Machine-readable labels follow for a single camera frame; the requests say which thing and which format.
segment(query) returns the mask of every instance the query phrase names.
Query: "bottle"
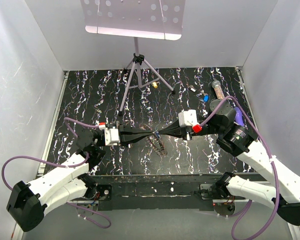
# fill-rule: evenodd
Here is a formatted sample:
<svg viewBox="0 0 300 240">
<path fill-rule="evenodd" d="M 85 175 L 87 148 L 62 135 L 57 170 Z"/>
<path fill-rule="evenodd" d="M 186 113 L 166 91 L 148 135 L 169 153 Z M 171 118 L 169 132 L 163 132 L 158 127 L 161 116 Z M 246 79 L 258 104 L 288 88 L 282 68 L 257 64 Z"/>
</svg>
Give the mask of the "bottle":
<svg viewBox="0 0 300 240">
<path fill-rule="evenodd" d="M 222 91 L 222 88 L 221 88 L 221 83 L 218 80 L 214 80 L 212 82 L 212 87 L 213 87 L 216 97 L 218 99 L 222 100 L 225 98 L 224 92 Z"/>
</svg>

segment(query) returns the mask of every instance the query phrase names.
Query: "gray wall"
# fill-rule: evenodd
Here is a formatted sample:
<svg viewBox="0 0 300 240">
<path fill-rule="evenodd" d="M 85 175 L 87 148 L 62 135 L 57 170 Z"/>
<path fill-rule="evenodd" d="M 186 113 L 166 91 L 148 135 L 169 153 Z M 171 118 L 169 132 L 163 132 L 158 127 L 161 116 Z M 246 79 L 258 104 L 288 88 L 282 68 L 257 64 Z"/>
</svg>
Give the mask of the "gray wall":
<svg viewBox="0 0 300 240">
<path fill-rule="evenodd" d="M 242 208 L 246 203 L 239 203 Z M 254 202 L 241 222 L 235 236 L 245 239 L 255 234 L 268 220 L 271 209 Z M 236 218 L 198 213 L 195 209 L 113 210 L 103 212 L 112 226 L 101 229 L 78 218 L 76 209 L 63 205 L 50 212 L 35 229 L 26 232 L 22 240 L 230 240 Z M 106 225 L 97 216 L 94 220 Z M 291 240 L 287 223 L 276 216 L 258 240 Z"/>
<path fill-rule="evenodd" d="M 63 70 L 120 69 L 132 37 L 85 31 L 79 0 L 26 0 Z M 242 66 L 277 0 L 187 0 L 177 41 L 140 39 L 155 68 Z"/>
<path fill-rule="evenodd" d="M 279 0 L 243 66 L 243 78 L 273 154 L 300 175 L 300 0 Z"/>
<path fill-rule="evenodd" d="M 15 221 L 6 210 L 11 191 L 1 179 L 15 155 L 41 158 L 63 80 L 63 71 L 24 0 L 0 0 L 0 239 Z M 16 160 L 6 169 L 10 185 L 29 181 L 38 164 Z"/>
</svg>

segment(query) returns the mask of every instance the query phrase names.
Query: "white wall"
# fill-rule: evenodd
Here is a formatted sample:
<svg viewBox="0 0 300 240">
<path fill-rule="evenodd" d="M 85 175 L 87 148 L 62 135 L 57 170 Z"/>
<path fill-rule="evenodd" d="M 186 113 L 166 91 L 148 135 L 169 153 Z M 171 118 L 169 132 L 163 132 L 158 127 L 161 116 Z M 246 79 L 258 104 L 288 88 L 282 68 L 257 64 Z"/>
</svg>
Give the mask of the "white wall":
<svg viewBox="0 0 300 240">
<path fill-rule="evenodd" d="M 187 0 L 177 41 L 141 39 L 155 68 L 242 66 L 277 0 Z M 120 69 L 131 37 L 85 31 L 79 0 L 26 0 L 63 70 Z"/>
<path fill-rule="evenodd" d="M 300 175 L 300 0 L 279 0 L 246 63 L 243 79 L 272 154 Z"/>
<path fill-rule="evenodd" d="M 15 221 L 6 210 L 11 191 L 1 179 L 15 155 L 41 158 L 63 81 L 63 71 L 24 0 L 0 0 L 0 239 Z M 6 169 L 14 185 L 36 175 L 38 164 L 16 160 Z"/>
</svg>

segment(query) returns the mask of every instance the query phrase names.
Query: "gray floor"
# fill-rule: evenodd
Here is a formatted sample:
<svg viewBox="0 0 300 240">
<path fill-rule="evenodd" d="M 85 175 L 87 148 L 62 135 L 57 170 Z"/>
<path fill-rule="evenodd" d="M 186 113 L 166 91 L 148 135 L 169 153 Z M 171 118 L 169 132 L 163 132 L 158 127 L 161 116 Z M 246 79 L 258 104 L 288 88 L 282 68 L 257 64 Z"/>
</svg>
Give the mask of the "gray floor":
<svg viewBox="0 0 300 240">
<path fill-rule="evenodd" d="M 231 240 L 234 219 L 198 213 L 193 209 L 114 210 L 104 212 L 112 226 L 101 229 L 77 217 L 76 209 L 63 205 L 49 213 L 22 240 Z M 268 220 L 271 209 L 254 202 L 236 228 L 236 237 L 247 238 Z M 93 219 L 106 224 L 94 216 Z M 288 225 L 276 216 L 258 240 L 291 240 Z"/>
</svg>

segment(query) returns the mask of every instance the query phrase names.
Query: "purple cable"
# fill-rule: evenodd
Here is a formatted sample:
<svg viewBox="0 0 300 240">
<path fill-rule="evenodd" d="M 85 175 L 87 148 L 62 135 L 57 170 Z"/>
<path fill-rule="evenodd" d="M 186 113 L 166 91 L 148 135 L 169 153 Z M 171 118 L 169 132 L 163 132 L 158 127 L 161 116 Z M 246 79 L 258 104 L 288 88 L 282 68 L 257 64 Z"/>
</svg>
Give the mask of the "purple cable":
<svg viewBox="0 0 300 240">
<path fill-rule="evenodd" d="M 224 99 L 221 100 L 221 102 L 218 104 L 218 106 L 212 111 L 212 113 L 200 124 L 200 126 L 204 126 L 215 114 L 216 112 L 219 110 L 219 108 L 222 106 L 222 104 L 224 104 L 225 101 L 227 101 L 228 99 L 231 99 L 234 101 L 234 103 L 238 106 L 238 108 L 240 109 L 240 111 L 242 112 L 244 118 L 247 120 L 247 122 L 251 125 L 252 129 L 256 132 L 256 134 L 258 135 L 259 139 L 261 140 L 266 153 L 269 157 L 269 159 L 272 158 L 272 154 L 270 151 L 269 146 L 267 145 L 266 141 L 264 140 L 264 138 L 261 136 L 261 134 L 259 133 L 259 131 L 256 129 L 256 127 L 254 126 L 254 124 L 251 122 L 251 120 L 249 119 L 248 115 L 245 113 L 245 111 L 242 109 L 242 107 L 240 106 L 238 100 L 233 97 L 233 96 L 226 96 Z M 275 182 L 275 204 L 274 204 L 274 208 L 272 211 L 272 214 L 270 216 L 270 218 L 268 219 L 268 221 L 265 223 L 265 225 L 254 235 L 245 238 L 244 240 L 252 240 L 255 239 L 256 237 L 258 237 L 259 235 L 261 235 L 271 224 L 271 222 L 274 220 L 276 214 L 277 214 L 277 210 L 279 207 L 279 198 L 280 198 L 280 190 L 279 190 L 279 179 L 278 179 L 278 173 L 277 173 L 277 169 L 275 166 L 275 163 L 272 161 L 271 162 L 271 167 L 273 170 L 273 175 L 274 175 L 274 182 Z M 234 222 L 232 230 L 231 230 L 231 236 L 234 240 L 239 240 L 238 238 L 235 237 L 235 229 L 237 224 L 239 223 L 239 221 L 244 217 L 244 215 L 247 213 L 247 211 L 249 210 L 250 206 L 251 206 L 252 201 L 248 201 L 248 203 L 246 204 L 246 206 L 238 213 L 236 213 L 235 215 L 232 215 L 232 217 L 238 216 L 238 219 Z"/>
<path fill-rule="evenodd" d="M 48 161 L 45 161 L 45 160 L 42 160 L 42 159 L 39 159 L 39 158 L 36 158 L 36 157 L 33 157 L 33 156 L 22 156 L 22 155 L 21 156 L 14 156 L 14 157 L 10 158 L 9 160 L 7 160 L 3 164 L 2 169 L 1 169 L 1 177 L 2 177 L 3 183 L 6 185 L 6 187 L 12 191 L 13 188 L 8 184 L 8 182 L 6 180 L 6 177 L 5 177 L 6 166 L 12 160 L 15 160 L 15 159 L 30 159 L 30 160 L 34 160 L 36 162 L 47 164 L 47 165 L 54 166 L 54 167 L 57 167 L 57 168 L 67 168 L 67 167 L 68 168 L 75 168 L 75 167 L 79 167 L 82 164 L 86 163 L 88 158 L 89 158 L 89 153 L 86 153 L 86 157 L 85 157 L 85 160 L 83 162 L 80 162 L 80 163 L 74 164 L 74 165 L 61 165 L 61 164 L 56 164 L 56 163 L 53 163 L 53 162 L 48 162 Z"/>
<path fill-rule="evenodd" d="M 70 205 L 70 206 L 72 206 L 72 207 L 75 207 L 75 208 L 77 208 L 77 209 L 83 209 L 83 210 L 89 211 L 89 212 L 91 212 L 91 213 L 93 213 L 93 214 L 97 214 L 97 215 L 99 215 L 99 216 L 105 218 L 105 219 L 109 222 L 109 225 L 104 226 L 104 225 L 101 225 L 100 223 L 96 222 L 95 220 L 93 220 L 93 219 L 91 219 L 91 218 L 89 218 L 89 217 L 87 217 L 87 216 L 85 216 L 85 215 L 79 214 L 80 217 L 86 218 L 88 221 L 94 223 L 94 224 L 97 225 L 98 227 L 100 227 L 100 228 L 102 228 L 102 229 L 107 229 L 107 228 L 110 228 L 110 227 L 111 227 L 111 224 L 112 224 L 112 223 L 111 223 L 110 218 L 109 218 L 107 215 L 105 215 L 105 214 L 103 214 L 103 213 L 101 213 L 101 212 L 98 212 L 98 211 L 93 211 L 93 210 L 91 210 L 91 209 L 89 209 L 89 208 L 86 208 L 86 207 L 83 207 L 83 206 L 78 206 L 78 205 L 73 204 L 73 203 L 70 203 L 70 202 L 67 202 L 66 204 L 68 204 L 68 205 Z"/>
<path fill-rule="evenodd" d="M 99 125 L 89 125 L 89 124 L 86 124 L 86 123 L 83 123 L 83 122 L 80 122 L 80 121 L 77 121 L 77 120 L 74 120 L 70 117 L 65 117 L 63 119 L 63 122 L 64 124 L 66 125 L 66 127 L 70 130 L 70 132 L 72 132 L 72 134 L 77 138 L 78 135 L 75 133 L 75 131 L 70 127 L 68 121 L 70 122 L 73 122 L 73 123 L 76 123 L 76 124 L 79 124 L 83 127 L 86 127 L 86 128 L 90 128 L 90 129 L 98 129 L 99 128 Z"/>
</svg>

